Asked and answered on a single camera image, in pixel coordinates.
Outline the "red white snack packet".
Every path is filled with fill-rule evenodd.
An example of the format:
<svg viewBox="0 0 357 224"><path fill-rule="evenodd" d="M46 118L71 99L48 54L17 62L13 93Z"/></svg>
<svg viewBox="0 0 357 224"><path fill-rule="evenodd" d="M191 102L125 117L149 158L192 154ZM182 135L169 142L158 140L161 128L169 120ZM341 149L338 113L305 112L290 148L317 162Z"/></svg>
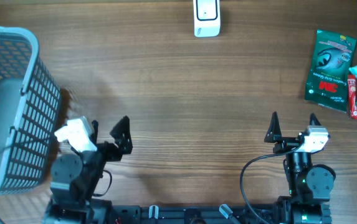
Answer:
<svg viewBox="0 0 357 224"><path fill-rule="evenodd" d="M350 103L350 117L357 120L356 77L353 74L348 75L348 101Z"/></svg>

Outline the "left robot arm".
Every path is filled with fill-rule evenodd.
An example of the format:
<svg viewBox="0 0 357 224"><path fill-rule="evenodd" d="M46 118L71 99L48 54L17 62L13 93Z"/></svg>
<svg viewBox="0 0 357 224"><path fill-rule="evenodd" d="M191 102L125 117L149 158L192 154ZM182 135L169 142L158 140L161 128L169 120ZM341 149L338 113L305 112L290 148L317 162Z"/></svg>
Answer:
<svg viewBox="0 0 357 224"><path fill-rule="evenodd" d="M122 117L110 131L113 142L98 143L98 122L84 116L67 120L54 134L59 142L70 144L72 153L52 164L52 195L43 223L120 223L112 202L95 189L107 173L106 163L118 162L132 152L129 117Z"/></svg>

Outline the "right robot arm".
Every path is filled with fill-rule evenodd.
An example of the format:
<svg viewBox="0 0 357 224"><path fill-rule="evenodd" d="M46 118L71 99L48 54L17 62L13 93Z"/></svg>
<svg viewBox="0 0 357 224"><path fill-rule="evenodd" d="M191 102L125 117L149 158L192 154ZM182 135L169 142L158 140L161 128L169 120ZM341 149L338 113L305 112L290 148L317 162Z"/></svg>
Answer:
<svg viewBox="0 0 357 224"><path fill-rule="evenodd" d="M322 151L330 139L326 127L310 115L310 124L297 137L284 137L278 115L272 113L264 141L273 143L273 155L285 156L283 168L289 196L280 196L272 205L272 223L331 223L330 192L335 171L324 164L314 165L312 155Z"/></svg>

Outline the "green 3M gloves packet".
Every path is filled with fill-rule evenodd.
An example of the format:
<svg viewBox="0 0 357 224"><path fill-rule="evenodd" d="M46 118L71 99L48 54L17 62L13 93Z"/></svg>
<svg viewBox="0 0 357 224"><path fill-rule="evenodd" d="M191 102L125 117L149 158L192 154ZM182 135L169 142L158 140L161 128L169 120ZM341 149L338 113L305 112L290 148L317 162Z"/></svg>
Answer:
<svg viewBox="0 0 357 224"><path fill-rule="evenodd" d="M336 32L318 29L307 81L305 100L347 111L348 74L357 40Z"/></svg>

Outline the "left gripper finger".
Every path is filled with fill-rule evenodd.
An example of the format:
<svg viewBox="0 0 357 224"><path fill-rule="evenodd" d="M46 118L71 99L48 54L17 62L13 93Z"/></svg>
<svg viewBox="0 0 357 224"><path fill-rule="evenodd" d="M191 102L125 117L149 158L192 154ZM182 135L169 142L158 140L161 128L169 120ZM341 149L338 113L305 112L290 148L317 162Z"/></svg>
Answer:
<svg viewBox="0 0 357 224"><path fill-rule="evenodd" d="M92 121L92 126L93 126L93 133L90 135L90 140L91 142L94 143L94 145L97 144L97 138L98 138L98 121L93 120Z"/></svg>
<svg viewBox="0 0 357 224"><path fill-rule="evenodd" d="M115 144L121 150L122 154L131 154L133 143L130 132L130 119L128 116L122 117L113 129L110 131L110 136L115 140Z"/></svg>

